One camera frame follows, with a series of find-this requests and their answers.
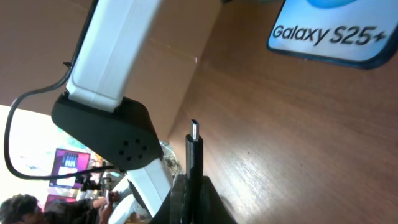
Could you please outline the blue Galaxy smartphone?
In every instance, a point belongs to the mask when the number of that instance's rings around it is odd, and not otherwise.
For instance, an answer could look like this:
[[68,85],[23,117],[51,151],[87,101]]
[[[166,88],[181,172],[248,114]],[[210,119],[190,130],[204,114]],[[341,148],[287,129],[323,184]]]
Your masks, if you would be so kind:
[[397,0],[285,0],[272,52],[373,69],[397,52]]

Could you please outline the person in background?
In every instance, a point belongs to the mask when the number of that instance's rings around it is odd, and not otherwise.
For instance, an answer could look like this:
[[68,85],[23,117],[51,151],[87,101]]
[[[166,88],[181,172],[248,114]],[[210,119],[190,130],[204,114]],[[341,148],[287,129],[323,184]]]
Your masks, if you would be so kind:
[[45,210],[39,207],[36,197],[15,195],[1,204],[3,224],[100,224],[107,223],[113,204],[120,201],[118,192],[110,192],[101,199],[84,199],[74,202],[52,202]]

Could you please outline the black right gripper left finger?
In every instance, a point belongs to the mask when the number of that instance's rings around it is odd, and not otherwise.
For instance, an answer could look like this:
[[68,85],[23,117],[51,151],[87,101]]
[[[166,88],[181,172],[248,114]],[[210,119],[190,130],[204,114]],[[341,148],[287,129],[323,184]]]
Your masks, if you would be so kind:
[[173,185],[150,224],[185,223],[186,177],[183,174],[174,178]]

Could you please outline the purple background screen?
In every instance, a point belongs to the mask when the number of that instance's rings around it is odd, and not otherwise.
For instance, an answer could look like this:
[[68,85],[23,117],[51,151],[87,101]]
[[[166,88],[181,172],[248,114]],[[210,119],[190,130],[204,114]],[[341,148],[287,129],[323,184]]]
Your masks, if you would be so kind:
[[[66,175],[87,170],[90,154],[66,149],[56,149],[52,168],[52,175]],[[61,187],[68,189],[79,189],[82,184],[76,182],[77,177],[51,180],[50,187]]]

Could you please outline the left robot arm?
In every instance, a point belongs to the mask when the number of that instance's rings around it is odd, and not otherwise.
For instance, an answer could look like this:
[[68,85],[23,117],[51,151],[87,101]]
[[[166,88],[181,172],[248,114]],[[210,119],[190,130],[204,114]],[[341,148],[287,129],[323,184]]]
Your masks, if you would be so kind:
[[168,223],[172,177],[147,108],[124,95],[160,2],[93,3],[52,121],[126,173],[154,223]]

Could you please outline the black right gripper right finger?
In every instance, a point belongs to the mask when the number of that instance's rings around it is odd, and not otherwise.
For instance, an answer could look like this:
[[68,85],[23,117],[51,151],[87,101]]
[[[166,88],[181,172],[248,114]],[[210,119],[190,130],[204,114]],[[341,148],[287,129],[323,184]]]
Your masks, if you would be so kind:
[[209,177],[202,178],[201,222],[204,224],[236,224]]

